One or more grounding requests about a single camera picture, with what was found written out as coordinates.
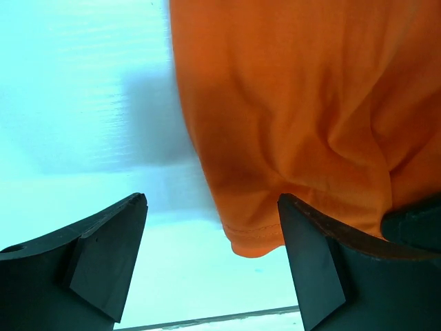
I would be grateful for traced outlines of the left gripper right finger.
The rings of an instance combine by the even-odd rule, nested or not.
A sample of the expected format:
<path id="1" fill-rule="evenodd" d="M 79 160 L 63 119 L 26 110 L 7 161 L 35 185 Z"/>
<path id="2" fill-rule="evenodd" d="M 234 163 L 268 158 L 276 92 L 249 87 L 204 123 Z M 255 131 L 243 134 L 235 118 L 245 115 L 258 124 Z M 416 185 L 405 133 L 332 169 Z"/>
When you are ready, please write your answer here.
<path id="1" fill-rule="evenodd" d="M 306 330 L 440 329 L 440 253 L 373 237 L 291 194 L 278 211 Z"/>

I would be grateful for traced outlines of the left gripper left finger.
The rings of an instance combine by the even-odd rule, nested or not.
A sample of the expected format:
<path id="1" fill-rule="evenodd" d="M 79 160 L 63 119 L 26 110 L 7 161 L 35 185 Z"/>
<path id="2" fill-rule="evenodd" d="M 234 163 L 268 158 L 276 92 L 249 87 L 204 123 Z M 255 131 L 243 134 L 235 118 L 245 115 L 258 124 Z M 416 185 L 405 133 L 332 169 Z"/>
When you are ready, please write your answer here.
<path id="1" fill-rule="evenodd" d="M 134 193 L 90 217 L 1 251 L 2 330 L 113 330 L 121 322 L 147 216 Z"/>

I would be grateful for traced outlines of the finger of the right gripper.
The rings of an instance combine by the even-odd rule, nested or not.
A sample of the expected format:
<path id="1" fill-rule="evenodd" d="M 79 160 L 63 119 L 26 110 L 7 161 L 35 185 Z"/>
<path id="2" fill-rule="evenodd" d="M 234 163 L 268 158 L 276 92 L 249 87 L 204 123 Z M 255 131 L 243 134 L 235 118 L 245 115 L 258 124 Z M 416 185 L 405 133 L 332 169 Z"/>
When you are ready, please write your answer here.
<path id="1" fill-rule="evenodd" d="M 386 214 L 381 233 L 390 242 L 440 253 L 440 195 Z"/>

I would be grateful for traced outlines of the orange t shirt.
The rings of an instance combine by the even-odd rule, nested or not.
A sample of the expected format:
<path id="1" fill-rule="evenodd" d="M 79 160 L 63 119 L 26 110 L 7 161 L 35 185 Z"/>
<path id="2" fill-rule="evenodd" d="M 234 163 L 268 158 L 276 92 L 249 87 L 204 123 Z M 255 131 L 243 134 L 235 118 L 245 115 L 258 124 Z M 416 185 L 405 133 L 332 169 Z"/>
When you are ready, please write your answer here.
<path id="1" fill-rule="evenodd" d="M 187 131 L 235 254 L 290 193 L 375 237 L 440 191 L 439 1 L 171 1 Z"/>

